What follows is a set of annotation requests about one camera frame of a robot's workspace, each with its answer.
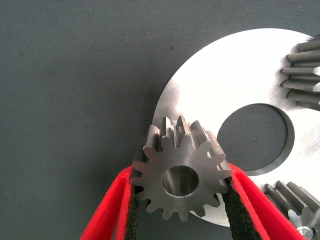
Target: spur gear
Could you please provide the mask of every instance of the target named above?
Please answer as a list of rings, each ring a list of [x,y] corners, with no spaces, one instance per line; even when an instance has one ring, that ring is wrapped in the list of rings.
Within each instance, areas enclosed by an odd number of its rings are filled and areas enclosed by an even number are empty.
[[[300,52],[287,59],[292,67],[282,69],[290,79],[281,85],[292,89],[287,97],[303,107],[320,111],[320,35],[297,45]]]
[[[293,182],[265,185],[265,194],[307,240],[320,240],[320,202]]]
[[[161,130],[150,125],[132,166],[142,173],[131,178],[131,184],[143,187],[136,199],[148,199],[150,213],[163,209],[165,220],[178,213],[181,221],[187,221],[189,211],[203,217],[205,204],[218,207],[216,194],[229,191],[224,179],[232,173],[213,134],[198,121],[189,127],[182,116],[176,124],[164,117]]]

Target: steel disc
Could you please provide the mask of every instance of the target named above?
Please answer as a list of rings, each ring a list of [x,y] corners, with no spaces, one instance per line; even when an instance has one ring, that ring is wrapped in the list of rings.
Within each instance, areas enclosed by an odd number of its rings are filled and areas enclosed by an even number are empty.
[[[280,70],[291,65],[286,55],[296,53],[296,45],[310,38],[296,31],[265,28],[238,32],[209,44],[173,75],[158,101],[152,124],[160,127],[163,117],[177,119],[182,114],[187,122],[199,120],[217,136],[236,110],[251,104],[271,105],[285,119],[285,147],[269,165],[247,174],[259,187],[292,181],[320,199],[320,111],[297,106],[286,98],[289,90],[280,86],[288,78]],[[204,208],[202,219],[229,225],[223,204]]]

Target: center hole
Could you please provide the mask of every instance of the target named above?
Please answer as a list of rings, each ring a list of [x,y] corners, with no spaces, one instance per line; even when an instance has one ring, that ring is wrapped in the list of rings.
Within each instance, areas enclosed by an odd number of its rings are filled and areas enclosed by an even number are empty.
[[[183,197],[191,194],[198,186],[197,173],[188,166],[174,166],[162,176],[164,189],[171,195]]]
[[[293,145],[293,126],[285,118],[289,119],[284,112],[267,104],[247,105],[232,113],[217,135],[228,162],[247,174],[251,171],[249,175],[262,168],[265,170],[258,174],[278,167]]]

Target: machined metal surface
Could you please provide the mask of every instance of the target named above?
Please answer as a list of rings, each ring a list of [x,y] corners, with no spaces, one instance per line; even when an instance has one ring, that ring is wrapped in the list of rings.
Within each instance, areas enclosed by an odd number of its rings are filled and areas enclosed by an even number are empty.
[[[307,190],[278,181],[265,194],[307,240],[320,240],[320,202]]]
[[[320,111],[320,39],[315,36],[297,45],[300,52],[291,53],[287,59],[293,66],[282,72],[290,79],[282,83],[292,89],[287,97],[298,105]]]
[[[296,31],[267,28],[235,33],[211,43],[171,78],[152,124],[161,128],[163,116],[177,119],[183,114],[189,123],[199,120],[217,136],[234,111],[251,104],[274,106],[287,125],[285,147],[272,163],[247,174],[262,189],[265,184],[275,186],[278,180],[294,181],[320,198],[320,112],[296,105],[287,98],[290,90],[281,87],[288,79],[281,69],[291,66],[286,56],[298,52],[297,43],[311,38]],[[223,207],[204,208],[202,219],[229,225]]]
[[[218,207],[221,199],[216,194],[229,191],[226,155],[198,121],[189,126],[181,116],[177,122],[165,117],[161,128],[150,126],[145,145],[137,151],[132,166],[142,175],[130,181],[143,191],[135,197],[149,200],[148,212],[163,209],[165,220],[178,213],[187,221],[190,211],[203,217],[204,205]]]

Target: gray background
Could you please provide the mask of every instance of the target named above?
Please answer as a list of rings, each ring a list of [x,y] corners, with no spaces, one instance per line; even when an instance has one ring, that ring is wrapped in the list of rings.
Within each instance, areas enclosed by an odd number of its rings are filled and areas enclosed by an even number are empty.
[[[315,35],[319,20],[317,0],[1,1],[0,239],[78,239],[188,58],[249,29]],[[277,136],[273,119],[267,130],[281,143],[286,130]],[[248,148],[271,151],[252,137],[259,124],[237,133],[248,145],[227,154],[241,162]],[[228,228],[193,215],[188,222],[141,208],[139,215],[138,240],[231,239]]]

